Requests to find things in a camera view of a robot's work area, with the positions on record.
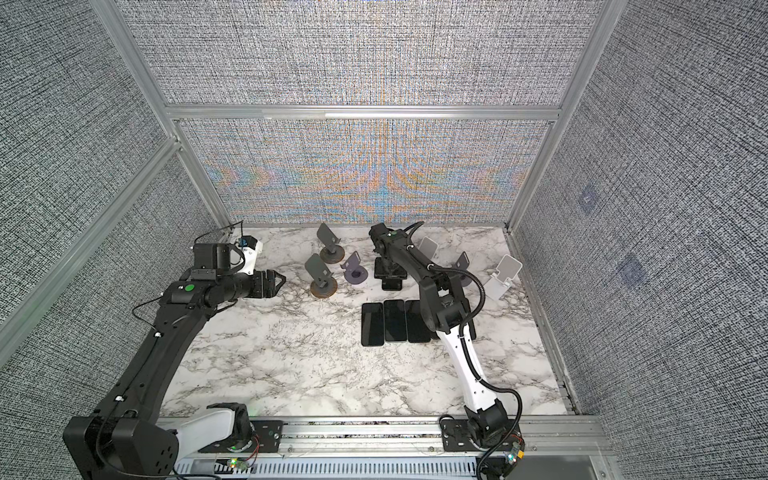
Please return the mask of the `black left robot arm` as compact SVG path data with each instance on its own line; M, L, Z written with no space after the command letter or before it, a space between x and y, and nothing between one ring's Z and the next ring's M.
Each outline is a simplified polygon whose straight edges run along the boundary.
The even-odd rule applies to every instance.
M85 479L164 479L178 459L217 444L241 451L255 436L245 405L215 403L202 418L166 430L158 425L168 387L186 351L226 302L277 296L286 282L274 271L215 280L189 277L158 298L154 329L112 389L87 416L74 416L63 441Z

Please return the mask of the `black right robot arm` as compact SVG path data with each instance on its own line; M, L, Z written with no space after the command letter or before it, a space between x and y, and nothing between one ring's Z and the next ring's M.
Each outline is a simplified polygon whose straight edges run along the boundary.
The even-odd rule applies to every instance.
M472 345L469 323L484 303L471 309L461 284L465 274L434 263L405 230L378 223L371 227L369 236L385 265L403 268L416 281L422 319L448 351L460 381L468 435L476 446L489 449L509 430L509 420L499 390L484 378Z

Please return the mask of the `black phone white stripe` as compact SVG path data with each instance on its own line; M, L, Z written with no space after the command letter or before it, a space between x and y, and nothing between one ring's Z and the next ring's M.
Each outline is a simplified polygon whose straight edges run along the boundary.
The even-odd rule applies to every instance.
M399 278L384 278L381 280L381 287L384 291L401 291L403 280Z

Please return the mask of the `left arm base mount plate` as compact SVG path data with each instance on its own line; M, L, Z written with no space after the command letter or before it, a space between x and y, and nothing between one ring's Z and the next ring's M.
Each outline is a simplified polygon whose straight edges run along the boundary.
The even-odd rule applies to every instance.
M254 451L277 453L282 441L285 423L281 420L252 420L251 435L246 441L232 443L220 440L199 450L199 453L245 455Z

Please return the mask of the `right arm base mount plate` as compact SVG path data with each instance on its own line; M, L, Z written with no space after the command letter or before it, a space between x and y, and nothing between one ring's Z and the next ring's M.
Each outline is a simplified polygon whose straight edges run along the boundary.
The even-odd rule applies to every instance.
M502 431L498 434L492 434L489 439L473 439L468 427L466 418L454 418L450 415L443 415L438 418L438 425L441 433L441 441L445 452L481 452L491 449L501 439L504 441L497 447L500 451L525 450L525 440L519 429L512 434Z

